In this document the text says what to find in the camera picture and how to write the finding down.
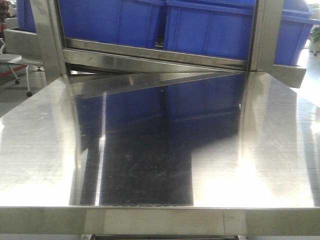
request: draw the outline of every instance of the blue plastic crate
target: blue plastic crate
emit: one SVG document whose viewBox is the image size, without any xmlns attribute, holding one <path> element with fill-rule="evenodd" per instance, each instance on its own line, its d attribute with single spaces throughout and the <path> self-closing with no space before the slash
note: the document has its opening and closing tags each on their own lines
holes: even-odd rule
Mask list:
<svg viewBox="0 0 320 240">
<path fill-rule="evenodd" d="M 297 65 L 314 24 L 319 25 L 320 21 L 297 16 L 282 16 L 274 63 Z"/>
<path fill-rule="evenodd" d="M 253 9 L 168 0 L 164 49 L 248 59 Z"/>
<path fill-rule="evenodd" d="M 169 0 L 164 48 L 247 60 L 252 22 L 253 8 Z M 282 16 L 276 64 L 297 64 L 313 24 L 319 24 L 319 21 L 285 14 Z"/>
<path fill-rule="evenodd" d="M 19 29 L 22 31 L 36 32 L 34 15 L 32 13 L 30 0 L 17 0 L 16 15 Z"/>
<path fill-rule="evenodd" d="M 244 73 L 169 85 L 168 118 L 171 121 L 206 118 L 239 109 L 245 81 Z"/>
<path fill-rule="evenodd" d="M 253 8 L 256 0 L 179 0 L 183 2 L 214 4 L 222 7 Z M 285 0 L 283 14 L 302 18 L 310 18 L 313 14 L 312 7 L 306 0 Z"/>
<path fill-rule="evenodd" d="M 283 14 L 309 19 L 313 14 L 313 10 L 306 0 L 285 0 Z"/>
<path fill-rule="evenodd" d="M 163 0 L 60 0 L 67 37 L 152 48 Z"/>
</svg>

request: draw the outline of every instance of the stainless steel table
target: stainless steel table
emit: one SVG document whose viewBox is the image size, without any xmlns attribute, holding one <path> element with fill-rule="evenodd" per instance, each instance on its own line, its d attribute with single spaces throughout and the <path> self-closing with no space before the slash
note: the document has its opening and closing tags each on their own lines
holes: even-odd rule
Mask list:
<svg viewBox="0 0 320 240">
<path fill-rule="evenodd" d="M 57 79 L 0 118 L 0 233 L 320 235 L 320 109 L 215 74 Z"/>
</svg>

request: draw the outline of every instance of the metal frame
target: metal frame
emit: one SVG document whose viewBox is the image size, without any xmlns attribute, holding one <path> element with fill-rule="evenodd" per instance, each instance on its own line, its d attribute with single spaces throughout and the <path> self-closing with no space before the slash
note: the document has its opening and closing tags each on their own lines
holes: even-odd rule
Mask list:
<svg viewBox="0 0 320 240">
<path fill-rule="evenodd" d="M 60 76 L 70 74 L 68 64 L 72 64 L 76 65 L 77 69 L 103 72 L 186 73 L 208 70 L 213 72 L 268 72 L 288 86 L 298 88 L 306 70 L 298 66 L 274 63 L 283 4 L 284 0 L 256 1 L 248 62 L 216 56 L 65 38 L 57 0 L 31 0 L 37 33 L 6 30 L 9 32 L 8 35 L 15 35 L 16 38 L 17 35 L 23 39 L 27 36 L 29 39 L 35 39 L 37 36 L 40 54 L 35 53 L 34 50 L 30 53 L 30 48 L 19 46 L 17 41 L 10 44 L 12 47 L 9 46 L 8 49 L 12 53 L 21 52 L 22 58 L 27 60 L 35 57 L 34 62 L 39 61 L 38 56 L 40 55 L 46 68 L 46 78 L 49 83 Z M 37 41 L 27 42 L 34 45 Z M 93 58 L 91 63 L 83 62 L 82 59 L 88 56 Z M 96 63 L 101 61 L 108 62 L 109 67 L 97 67 Z M 147 62 L 149 62 L 149 68 L 146 70 L 146 67 L 141 66 L 141 63 L 145 65 Z"/>
</svg>

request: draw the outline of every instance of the metal rack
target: metal rack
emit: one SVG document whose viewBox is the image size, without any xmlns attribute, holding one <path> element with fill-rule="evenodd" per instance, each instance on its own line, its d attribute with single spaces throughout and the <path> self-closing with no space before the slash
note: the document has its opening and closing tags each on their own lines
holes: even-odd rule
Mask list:
<svg viewBox="0 0 320 240">
<path fill-rule="evenodd" d="M 58 2 L 31 0 L 31 4 L 37 33 L 6 30 L 7 49 L 11 53 L 21 54 L 24 64 L 43 63 L 47 82 L 51 84 L 3 118 L 9 131 L 3 132 L 1 144 L 12 146 L 15 143 L 18 147 L 0 151 L 0 157 L 7 158 L 8 169 L 11 171 L 0 176 L 0 183 L 7 183 L 9 179 L 8 185 L 4 186 L 10 190 L 1 192 L 0 188 L 0 193 L 6 200 L 0 207 L 0 234 L 96 234 L 110 239 L 213 239 L 217 235 L 320 234 L 317 194 L 319 175 L 315 167 L 310 167 L 317 162 L 317 157 L 301 157 L 301 147 L 296 147 L 298 137 L 288 138 L 300 131 L 296 122 L 298 108 L 293 104 L 297 96 L 277 80 L 290 87 L 299 87 L 306 70 L 274 64 L 284 0 L 257 0 L 248 62 L 65 38 Z M 71 70 L 105 75 L 71 75 Z M 110 72 L 127 75 L 108 75 Z M 233 184 L 243 177 L 241 167 L 234 168 L 232 161 L 225 159 L 233 151 L 240 162 L 251 158 L 247 167 L 253 169 L 254 174 L 271 171 L 273 175 L 268 175 L 265 182 L 274 189 L 272 197 L 275 202 L 264 199 L 269 190 L 263 187 L 261 195 L 255 198 L 260 192 L 255 192 L 257 188 L 254 185 L 248 188 L 246 184 L 250 183 L 249 178 L 248 182 L 229 184 L 225 189 L 219 188 L 217 196 L 221 199 L 220 204 L 104 205 L 99 202 L 87 203 L 87 199 L 81 203 L 84 181 L 92 186 L 88 198 L 97 197 L 96 194 L 100 192 L 96 191 L 99 187 L 96 178 L 84 177 L 87 160 L 82 159 L 79 151 L 81 144 L 77 106 L 80 104 L 77 101 L 99 101 L 99 98 L 106 98 L 108 94 L 239 74 L 247 75 L 239 114 L 239 130 L 230 138 L 231 141 L 220 143 L 219 148 L 225 153 L 221 155 L 220 163 L 226 166 L 227 176 L 238 176 L 229 179 Z M 310 109 L 305 109 L 305 106 L 301 106 L 298 110 L 309 113 Z M 106 108 L 102 108 L 102 116 L 106 115 L 105 111 Z M 317 121 L 311 116 L 299 120 L 304 121 L 304 124 Z M 257 141 L 265 141 L 265 144 L 257 145 Z M 319 140 L 309 141 L 307 144 L 306 149 L 316 149 Z M 41 149 L 39 146 L 50 146 L 51 150 L 35 154 L 34 146 L 38 146 L 38 149 Z M 261 160 L 266 153 L 270 153 L 270 159 L 266 160 L 267 169 Z M 19 158 L 20 161 L 15 162 L 18 154 L 23 154 L 23 159 Z M 93 151 L 93 154 L 100 158 L 99 151 Z M 284 165 L 280 170 L 276 167 L 279 158 Z M 93 171 L 101 172 L 99 164 L 88 163 L 94 166 Z M 250 164 L 262 166 L 252 168 Z M 305 171 L 306 174 L 300 174 L 298 180 L 286 178 L 282 183 L 286 200 L 289 201 L 287 204 L 282 202 L 280 181 L 282 175 L 291 176 L 292 171 L 297 174 Z M 20 191 L 19 181 L 12 184 L 11 177 L 13 180 L 20 177 L 31 179 L 32 183 L 27 181 L 25 185 L 29 189 L 28 194 L 24 195 Z M 304 185 L 311 190 L 297 193 L 295 186 Z M 38 186 L 44 192 L 50 190 L 43 193 L 40 199 L 35 192 L 39 190 Z M 234 190 L 237 190 L 238 195 L 234 195 Z M 301 200 L 305 193 L 307 201 Z M 223 199 L 227 199 L 225 195 L 233 201 L 224 203 Z"/>
<path fill-rule="evenodd" d="M 27 60 L 42 59 L 52 82 L 69 70 L 128 73 L 268 72 L 299 87 L 305 69 L 274 64 L 283 0 L 257 0 L 249 61 L 65 38 L 56 0 L 31 0 L 37 33 L 6 30 L 7 49 Z M 29 47 L 38 44 L 39 48 Z"/>
</svg>

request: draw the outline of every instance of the floor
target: floor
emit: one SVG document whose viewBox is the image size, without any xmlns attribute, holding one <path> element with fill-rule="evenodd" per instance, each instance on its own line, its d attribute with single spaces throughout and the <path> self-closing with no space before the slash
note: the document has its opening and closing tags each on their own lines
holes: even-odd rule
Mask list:
<svg viewBox="0 0 320 240">
<path fill-rule="evenodd" d="M 37 69 L 36 66 L 29 69 L 30 87 L 33 94 L 47 85 L 45 72 L 37 71 Z M 0 72 L 7 70 L 6 66 L 0 66 Z M 28 92 L 26 68 L 18 70 L 16 74 L 20 78 L 20 84 L 15 84 L 12 74 L 0 78 L 0 117 L 29 98 L 26 95 Z"/>
<path fill-rule="evenodd" d="M 298 65 L 306 68 L 306 74 L 300 89 L 293 90 L 314 105 L 320 107 L 320 54 L 314 56 L 308 49 L 301 52 Z M 33 94 L 44 88 L 46 83 L 45 72 L 37 71 L 37 67 L 30 68 L 30 86 Z M 5 66 L 0 66 L 0 72 L 6 71 Z M 26 96 L 27 81 L 26 69 L 16 72 L 20 78 L 20 84 L 15 84 L 11 74 L 0 78 L 0 117 L 28 99 Z"/>
</svg>

